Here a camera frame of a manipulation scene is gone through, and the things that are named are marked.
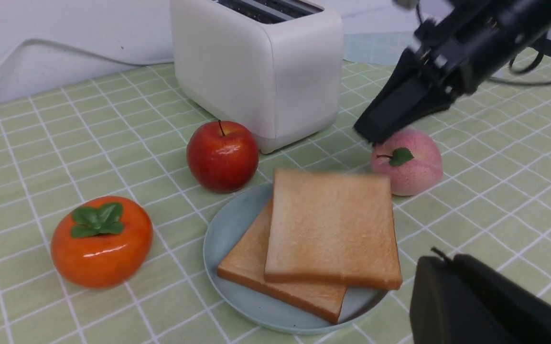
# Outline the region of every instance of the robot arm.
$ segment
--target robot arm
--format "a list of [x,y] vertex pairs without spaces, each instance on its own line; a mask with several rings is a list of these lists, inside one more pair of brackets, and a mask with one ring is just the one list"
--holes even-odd
[[[395,0],[413,9],[419,0]],[[419,48],[404,50],[384,88],[354,129],[373,144],[471,95],[486,79],[551,28],[551,0],[449,0],[439,24],[415,31]]]

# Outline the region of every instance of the fake fruit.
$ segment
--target fake fruit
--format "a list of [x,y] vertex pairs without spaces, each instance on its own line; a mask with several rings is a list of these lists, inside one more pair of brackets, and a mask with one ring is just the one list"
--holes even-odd
[[186,162],[206,189],[221,194],[247,184],[258,168],[258,146],[249,130],[227,120],[200,126],[186,146]]
[[109,288],[139,270],[153,228],[139,204],[119,196],[88,201],[67,214],[54,231],[50,255],[64,279],[85,288]]
[[437,144],[422,131],[405,128],[375,146],[371,168],[390,178],[392,194],[413,196],[435,186],[443,177]]

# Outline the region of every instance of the power cord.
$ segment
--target power cord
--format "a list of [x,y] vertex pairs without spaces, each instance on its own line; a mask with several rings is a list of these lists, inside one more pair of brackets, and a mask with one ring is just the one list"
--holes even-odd
[[18,49],[20,49],[22,46],[24,46],[26,44],[29,44],[29,43],[43,43],[43,44],[48,44],[48,45],[59,46],[60,48],[74,50],[76,52],[80,52],[80,53],[84,53],[84,54],[88,54],[88,55],[92,55],[92,56],[96,56],[96,57],[101,57],[102,59],[106,59],[106,60],[113,61],[113,62],[116,62],[116,63],[121,63],[123,65],[135,65],[135,66],[138,66],[138,67],[142,67],[142,66],[145,66],[145,65],[153,65],[153,64],[154,65],[160,65],[160,64],[163,64],[163,63],[172,63],[173,62],[173,59],[160,59],[160,60],[139,61],[139,62],[138,61],[129,61],[129,60],[126,60],[126,59],[121,59],[119,57],[113,57],[113,56],[110,56],[110,55],[107,55],[107,54],[95,53],[95,52],[92,52],[89,49],[81,48],[81,47],[76,46],[76,45],[62,43],[62,42],[59,42],[59,41],[53,41],[51,39],[46,39],[46,38],[41,38],[41,37],[33,37],[33,38],[28,38],[28,39],[22,39],[21,41],[18,42],[17,45],[15,45],[13,48],[11,48],[11,50],[9,50],[9,52],[6,54],[6,56],[4,56],[0,60],[0,68],[4,65],[4,63],[7,62],[7,60]]
[[[424,22],[424,18],[422,17],[420,4],[417,4],[417,6],[415,6],[415,13],[418,17],[418,22],[421,25]],[[542,62],[542,60],[545,56],[545,54],[542,52],[542,48],[545,46],[545,43],[548,40],[547,39],[547,34],[543,35],[539,39],[541,41],[539,42],[540,46],[537,50],[537,52],[538,52],[537,57],[535,57],[535,59],[532,61],[532,63],[530,63],[530,65],[528,65],[526,68],[522,68],[522,69],[518,69],[518,70],[513,68],[513,64],[515,63],[515,60],[516,60],[517,56],[513,57],[513,59],[511,59],[511,61],[509,61],[509,65],[508,65],[508,69],[509,69],[509,72],[511,72],[511,74],[513,74],[513,75],[528,74],[529,72],[532,72],[533,70],[535,70],[535,68],[537,68],[541,64],[541,62]],[[488,78],[487,80],[491,81],[492,83],[496,83],[496,84],[509,85],[509,86],[519,86],[519,87],[551,86],[551,80],[549,80],[549,81],[539,81],[539,82],[525,82],[525,81],[505,80],[505,79],[495,78],[495,77]]]

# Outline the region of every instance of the black cable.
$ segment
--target black cable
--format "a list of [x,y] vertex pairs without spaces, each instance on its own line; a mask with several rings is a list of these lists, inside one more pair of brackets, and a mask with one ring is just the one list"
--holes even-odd
[[[415,14],[417,15],[418,22],[420,22],[420,25],[421,25],[424,22],[424,18],[422,17],[422,12],[421,12],[419,3],[417,4],[417,6],[415,6]],[[530,65],[528,65],[526,68],[522,68],[519,70],[516,70],[513,68],[513,64],[515,63],[515,59],[517,58],[517,56],[513,57],[513,59],[509,61],[508,69],[511,72],[511,74],[514,74],[514,75],[528,74],[529,72],[532,72],[533,70],[535,70],[535,68],[537,68],[541,64],[545,56],[545,54],[541,50],[542,50],[542,47],[545,45],[546,41],[548,40],[547,34],[545,33],[540,39],[541,39],[540,46],[539,46],[539,49],[537,49],[538,55],[537,57],[535,57],[534,61],[532,61],[532,63],[530,63]],[[551,86],[551,80],[539,81],[539,82],[524,82],[524,81],[505,80],[505,79],[494,78],[494,77],[488,78],[487,80],[491,81],[492,83],[509,85],[509,86],[520,86],[520,87]]]

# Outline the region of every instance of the apple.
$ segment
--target apple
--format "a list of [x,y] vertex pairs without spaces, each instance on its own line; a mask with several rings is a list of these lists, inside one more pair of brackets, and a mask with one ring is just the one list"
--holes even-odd
[[404,128],[375,146],[371,169],[389,176],[391,192],[397,196],[421,194],[443,178],[437,144],[426,133],[411,128]]
[[186,146],[186,162],[194,178],[220,194],[242,189],[256,173],[258,158],[252,133],[228,120],[203,124]]

